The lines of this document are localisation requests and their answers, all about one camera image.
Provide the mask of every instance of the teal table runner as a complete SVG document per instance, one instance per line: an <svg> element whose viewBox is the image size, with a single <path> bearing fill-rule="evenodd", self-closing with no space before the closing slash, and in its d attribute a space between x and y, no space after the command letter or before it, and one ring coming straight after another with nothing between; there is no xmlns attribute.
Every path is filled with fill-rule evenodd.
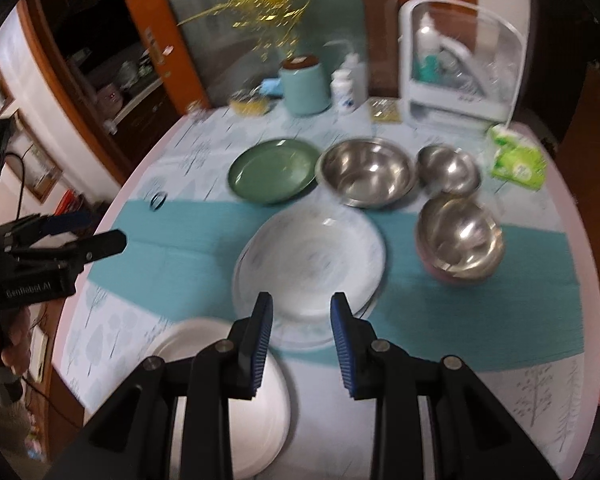
<svg viewBox="0 0 600 480"><path fill-rule="evenodd" d="M130 201L114 228L124 253L94 264L89 280L173 321L235 319L231 283L240 252L280 208L231 202L166 202L151 211ZM437 282L414 248L416 216L373 212L384 237L387 270L371 313L376 333L413 356L457 354L477 372L528 367L583 351L580 293L566 236L503 227L506 256L477 286ZM336 365L333 348L294 354Z"/></svg>

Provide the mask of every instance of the white plate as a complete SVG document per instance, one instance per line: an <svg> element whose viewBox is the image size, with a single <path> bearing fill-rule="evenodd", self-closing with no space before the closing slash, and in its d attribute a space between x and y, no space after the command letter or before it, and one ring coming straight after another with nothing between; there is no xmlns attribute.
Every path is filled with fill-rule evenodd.
<svg viewBox="0 0 600 480"><path fill-rule="evenodd" d="M231 324L196 318L173 325L151 344L147 355L165 361L191 357L211 343L229 335ZM186 398L178 400L171 445L170 478L178 478ZM262 385L252 400L229 399L231 454L236 479L263 471L278 455L286 440L290 420L289 394L282 372L267 353Z"/></svg>
<svg viewBox="0 0 600 480"><path fill-rule="evenodd" d="M351 310L360 311L378 289L384 263L382 237L363 213L309 195L272 216L244 248L234 269L234 306L248 316L267 291L273 346L328 346L334 292L346 293Z"/></svg>
<svg viewBox="0 0 600 480"><path fill-rule="evenodd" d="M235 275L240 273L240 263L248 248L249 245L247 244L238 258L238 264L235 266L234 271L234 283ZM355 316L360 319L368 319L376 307L377 299L375 294L360 311L354 312ZM327 317L317 319L315 322L308 322L277 317L273 320L270 345L290 352L312 352L330 348L334 345L331 320Z"/></svg>

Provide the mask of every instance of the human hand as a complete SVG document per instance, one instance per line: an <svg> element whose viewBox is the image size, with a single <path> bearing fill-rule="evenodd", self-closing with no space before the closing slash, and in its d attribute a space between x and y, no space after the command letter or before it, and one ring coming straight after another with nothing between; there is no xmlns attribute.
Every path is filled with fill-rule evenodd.
<svg viewBox="0 0 600 480"><path fill-rule="evenodd" d="M27 371L31 361L31 350L29 348L31 344L30 323L31 313L29 307L21 308L8 328L11 344L2 350L2 362L18 376Z"/></svg>

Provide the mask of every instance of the metal bowl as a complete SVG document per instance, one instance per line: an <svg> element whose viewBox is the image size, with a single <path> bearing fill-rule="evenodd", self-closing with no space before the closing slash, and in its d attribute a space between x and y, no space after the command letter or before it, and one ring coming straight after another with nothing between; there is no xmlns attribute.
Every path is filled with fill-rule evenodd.
<svg viewBox="0 0 600 480"><path fill-rule="evenodd" d="M473 157L445 144L432 144L420 150L418 175L431 194L467 196L480 187L480 171Z"/></svg>
<svg viewBox="0 0 600 480"><path fill-rule="evenodd" d="M400 200L416 183L411 159L383 139L351 139L331 146L318 159L315 176L342 203L368 208Z"/></svg>
<svg viewBox="0 0 600 480"><path fill-rule="evenodd" d="M470 198L448 194L429 200L418 216L416 248L432 274L445 281L478 282L504 256L502 229Z"/></svg>

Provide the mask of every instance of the bottle in dish rack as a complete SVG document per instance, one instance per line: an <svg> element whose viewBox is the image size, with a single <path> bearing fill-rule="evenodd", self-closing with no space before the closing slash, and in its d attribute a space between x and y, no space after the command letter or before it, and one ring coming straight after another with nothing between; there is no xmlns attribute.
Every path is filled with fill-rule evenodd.
<svg viewBox="0 0 600 480"><path fill-rule="evenodd" d="M331 76L331 98L339 115L348 115L356 109L353 99L353 81L351 70L339 69Z"/></svg>
<svg viewBox="0 0 600 480"><path fill-rule="evenodd" d="M425 83L440 81L440 34L428 12L420 20L420 28L416 32L416 56L418 79Z"/></svg>
<svg viewBox="0 0 600 480"><path fill-rule="evenodd" d="M462 70L460 62L456 57L446 50L440 51L438 55L438 63L440 66L440 83L448 88L460 90L465 94L478 95L482 94L478 89L474 78Z"/></svg>

